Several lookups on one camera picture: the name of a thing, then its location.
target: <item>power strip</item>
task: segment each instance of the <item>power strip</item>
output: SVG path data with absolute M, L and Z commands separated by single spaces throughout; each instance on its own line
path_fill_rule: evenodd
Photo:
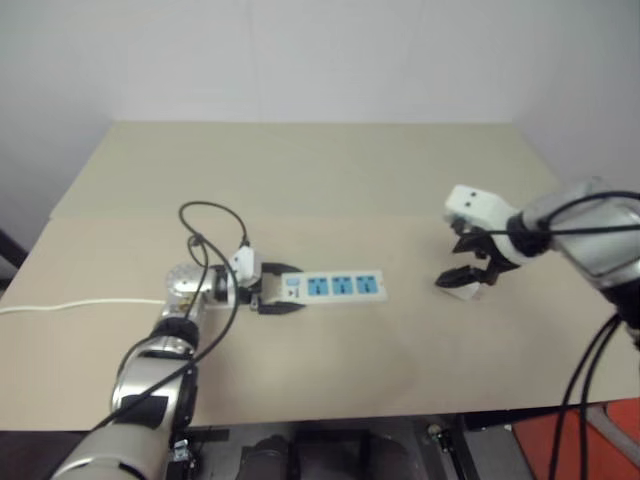
M 380 270 L 285 273 L 280 288 L 282 301 L 304 305 L 387 300 Z

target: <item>white cable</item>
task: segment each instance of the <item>white cable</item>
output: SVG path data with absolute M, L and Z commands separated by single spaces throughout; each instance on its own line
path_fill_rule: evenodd
M 164 305 L 162 300 L 148 300 L 144 298 L 89 298 L 77 302 L 61 303 L 60 305 L 20 305 L 18 307 L 0 308 L 0 315 L 16 312 L 55 312 L 67 308 L 99 305 L 104 303 L 143 303 L 147 305 Z

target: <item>table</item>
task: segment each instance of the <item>table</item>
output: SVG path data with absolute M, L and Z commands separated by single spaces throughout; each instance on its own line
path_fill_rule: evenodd
M 208 158 L 218 140 L 225 155 Z M 183 161 L 167 163 L 179 151 Z M 251 151 L 262 153 L 259 160 Z M 390 170 L 379 162 L 391 151 Z M 298 170 L 309 158 L 327 159 L 323 169 L 311 168 L 313 181 Z M 189 183 L 176 180 L 197 165 L 202 172 Z M 285 190 L 275 180 L 288 166 L 294 173 Z M 526 183 L 515 181 L 525 174 Z M 358 179 L 351 192 L 368 201 L 347 202 L 351 194 L 341 189 Z M 442 270 L 469 259 L 449 255 L 455 238 L 440 219 L 456 182 L 499 190 L 515 204 L 555 184 L 509 126 L 117 124 L 53 212 L 0 305 L 163 299 L 165 274 L 188 260 L 177 205 L 219 200 L 245 217 L 266 260 L 309 271 L 379 268 L 389 301 L 282 317 L 243 308 L 202 364 L 193 425 L 557 404 L 612 308 L 556 254 L 505 275 L 475 302 L 436 289 Z M 201 210 L 190 218 L 224 251 L 237 246 L 237 226 L 224 215 Z M 150 331 L 158 311 L 102 305 L 0 316 L 0 337 L 9 339 L 0 362 L 9 392 L 0 396 L 0 429 L 90 428 L 108 411 L 122 355 Z M 225 315 L 210 312 L 203 342 Z M 637 395 L 636 360 L 620 332 L 591 398 Z

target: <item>beige table surface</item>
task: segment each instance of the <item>beige table surface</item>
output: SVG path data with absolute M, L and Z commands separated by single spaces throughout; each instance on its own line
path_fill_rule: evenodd
M 436 289 L 442 270 L 469 260 L 449 254 L 455 238 L 440 219 L 455 183 L 522 205 L 555 181 L 509 126 L 119 124 L 0 307 L 162 300 L 167 271 L 188 259 L 177 205 L 218 200 L 246 217 L 266 260 L 379 268 L 389 301 L 282 317 L 243 309 L 203 362 L 194 425 L 557 404 L 612 309 L 555 254 L 505 275 L 478 301 Z M 192 218 L 232 253 L 231 219 L 203 210 Z M 0 316 L 0 429 L 90 428 L 108 412 L 122 355 L 158 312 L 100 305 Z M 210 313 L 203 342 L 225 317 Z M 626 334 L 614 338 L 592 392 L 638 395 Z

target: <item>white wall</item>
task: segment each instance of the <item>white wall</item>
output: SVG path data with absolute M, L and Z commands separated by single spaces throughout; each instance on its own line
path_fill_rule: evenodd
M 637 0 L 0 0 L 0 226 L 32 245 L 111 119 L 515 121 L 640 178 Z

